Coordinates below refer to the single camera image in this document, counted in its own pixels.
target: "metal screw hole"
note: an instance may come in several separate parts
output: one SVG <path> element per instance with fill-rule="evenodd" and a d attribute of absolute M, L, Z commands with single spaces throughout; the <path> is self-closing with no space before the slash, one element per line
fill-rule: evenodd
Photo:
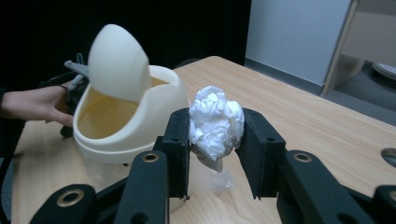
<path fill-rule="evenodd" d="M 131 218 L 131 224 L 145 224 L 149 220 L 149 217 L 144 213 L 136 213 Z"/>
<path fill-rule="evenodd" d="M 302 162 L 311 162 L 312 158 L 304 153 L 295 153 L 293 155 L 293 158 L 297 161 L 302 161 Z"/>
<path fill-rule="evenodd" d="M 78 203 L 83 197 L 84 191 L 82 189 L 70 189 L 61 194 L 56 203 L 60 207 L 68 207 Z"/>
<path fill-rule="evenodd" d="M 151 153 L 143 157 L 143 161 L 145 162 L 155 162 L 160 158 L 159 155 Z"/>
<path fill-rule="evenodd" d="M 386 147 L 382 149 L 381 156 L 389 165 L 396 167 L 396 148 Z"/>
<path fill-rule="evenodd" d="M 390 198 L 391 198 L 393 201 L 396 202 L 396 190 L 392 190 L 392 191 L 389 193 L 389 196 L 390 196 Z"/>

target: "light wood tabletop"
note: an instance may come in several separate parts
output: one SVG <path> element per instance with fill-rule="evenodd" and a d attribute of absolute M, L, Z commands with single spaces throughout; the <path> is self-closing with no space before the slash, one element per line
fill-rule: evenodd
<path fill-rule="evenodd" d="M 191 100 L 203 87 L 223 89 L 228 100 L 262 113 L 287 149 L 316 155 L 341 184 L 368 196 L 379 185 L 396 185 L 396 168 L 381 157 L 383 148 L 396 147 L 396 127 L 220 57 L 175 71 Z M 115 181 L 90 174 L 76 141 L 63 139 L 61 128 L 26 123 L 14 161 L 12 223 L 28 223 L 57 189 L 85 183 L 100 190 Z M 253 200 L 236 154 L 223 162 L 224 172 L 214 174 L 191 154 L 191 198 L 171 213 L 170 223 L 280 223 L 276 199 Z"/>

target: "white wall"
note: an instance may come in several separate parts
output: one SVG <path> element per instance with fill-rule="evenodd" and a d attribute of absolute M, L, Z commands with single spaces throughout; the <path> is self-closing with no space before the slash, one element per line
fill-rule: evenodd
<path fill-rule="evenodd" d="M 246 57 L 322 86 L 350 0 L 253 0 Z"/>

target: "dark background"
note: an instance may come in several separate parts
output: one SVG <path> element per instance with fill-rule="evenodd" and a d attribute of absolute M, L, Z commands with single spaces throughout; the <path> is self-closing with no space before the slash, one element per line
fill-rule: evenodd
<path fill-rule="evenodd" d="M 36 88 L 85 62 L 106 24 L 128 30 L 150 64 L 174 68 L 187 59 L 218 55 L 245 60 L 251 0 L 8 1 L 2 7 L 1 87 Z"/>

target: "crumpled tissue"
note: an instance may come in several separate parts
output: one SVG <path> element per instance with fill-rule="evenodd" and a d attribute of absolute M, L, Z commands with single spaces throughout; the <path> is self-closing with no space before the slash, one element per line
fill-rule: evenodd
<path fill-rule="evenodd" d="M 244 133 L 244 112 L 224 91 L 208 86 L 197 92 L 190 107 L 191 150 L 199 161 L 221 172 L 222 158 L 239 148 Z"/>

